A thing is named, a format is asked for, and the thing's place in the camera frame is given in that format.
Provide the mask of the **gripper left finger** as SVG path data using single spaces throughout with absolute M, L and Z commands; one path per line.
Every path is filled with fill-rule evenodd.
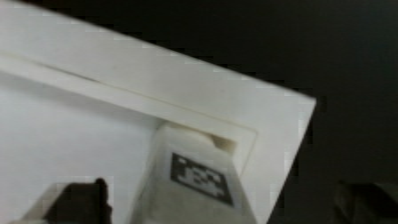
M 104 178 L 93 183 L 72 183 L 45 213 L 49 224 L 113 224 L 109 185 Z

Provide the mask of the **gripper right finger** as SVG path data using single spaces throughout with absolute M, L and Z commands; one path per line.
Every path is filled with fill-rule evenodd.
M 338 184 L 331 224 L 398 224 L 398 184 Z

